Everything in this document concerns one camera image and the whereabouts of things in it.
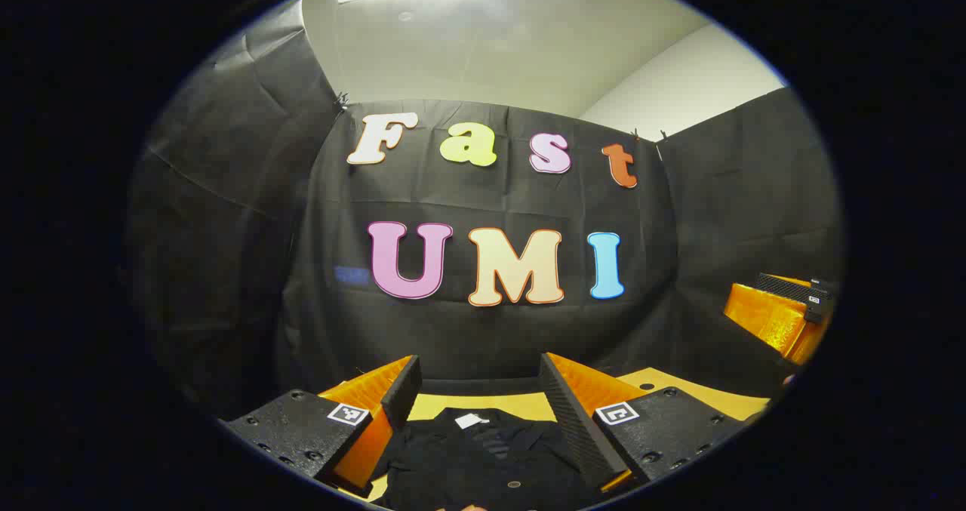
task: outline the white ceiling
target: white ceiling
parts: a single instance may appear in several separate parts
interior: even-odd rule
[[[303,13],[328,81],[351,102],[462,100],[568,116],[708,23],[677,0],[303,0]]]

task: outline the white tag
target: white tag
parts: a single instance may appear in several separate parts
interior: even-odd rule
[[[339,404],[336,405],[335,409],[328,414],[328,418],[332,420],[348,424],[350,426],[358,426],[360,422],[365,420],[366,415],[369,411],[362,408],[354,408],[351,405]]]
[[[631,408],[631,405],[628,405],[627,402],[608,405],[606,408],[597,408],[597,414],[601,415],[601,419],[611,426],[614,424],[620,424],[621,422],[634,420],[635,418],[641,416],[637,411],[634,411],[634,408]]]
[[[470,428],[470,426],[478,422],[490,422],[490,421],[483,420],[482,418],[476,416],[476,414],[465,414],[460,418],[456,419],[456,424],[459,424],[461,429]]]

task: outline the black fabric curtain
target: black fabric curtain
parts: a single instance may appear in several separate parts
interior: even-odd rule
[[[366,115],[416,112],[379,164],[346,157]],[[497,160],[454,163],[458,122],[486,125]],[[564,174],[537,173],[538,133],[565,137]],[[634,157],[617,184],[601,149]],[[420,224],[444,223],[441,287],[384,294],[371,275],[375,221],[404,224],[399,271],[420,277]],[[558,230],[562,301],[475,307],[471,229],[494,226],[522,253]],[[321,391],[420,354],[424,390],[537,391],[549,350],[610,374],[644,367],[767,396],[792,372],[721,314],[732,282],[759,271],[841,278],[835,177],[788,89],[659,143],[551,113],[406,100],[343,109],[308,45],[300,2],[263,18],[203,64],[160,116],[131,187],[134,301],[158,358],[222,417],[277,392]],[[591,232],[621,238],[620,297],[591,297]]]
[[[270,329],[335,99],[296,2],[225,42],[149,133],[131,184],[132,297],[162,365],[215,414],[275,394]]]

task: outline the blue letter i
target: blue letter i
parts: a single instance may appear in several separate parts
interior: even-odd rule
[[[587,236],[587,243],[594,248],[594,261],[597,263],[597,283],[590,288],[590,295],[597,299],[608,299],[624,294],[624,285],[617,279],[620,236],[613,232],[594,232]]]

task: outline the table surface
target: table surface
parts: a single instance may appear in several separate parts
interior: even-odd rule
[[[674,377],[671,374],[663,373],[654,368],[625,374],[625,376],[618,378],[619,380],[623,380],[624,383],[630,383],[635,386],[645,383],[653,384],[654,388],[648,392],[655,392],[668,386],[676,386],[680,390],[687,392],[687,394],[691,394],[694,398],[703,401],[705,404],[711,405],[712,408],[718,409],[723,414],[738,420],[745,420],[749,416],[756,414],[756,412],[762,411],[765,405],[768,404],[767,398],[741,396],[722,392],[721,390],[714,390],[714,388],[691,383],[690,381],[683,380],[683,378]],[[413,404],[413,409],[410,411],[408,420],[430,420],[435,418],[445,408],[497,408],[503,409],[508,414],[528,420],[556,421],[556,417],[553,416],[553,410],[549,407],[549,402],[546,401],[546,396],[542,392],[516,394],[512,396],[441,396],[437,394],[419,394]],[[372,492],[366,498],[359,498],[355,494],[343,491],[342,489],[339,489],[339,491],[342,494],[347,494],[349,497],[372,501],[376,500],[377,497],[383,496],[384,491],[386,491],[386,476],[374,479],[372,484]]]

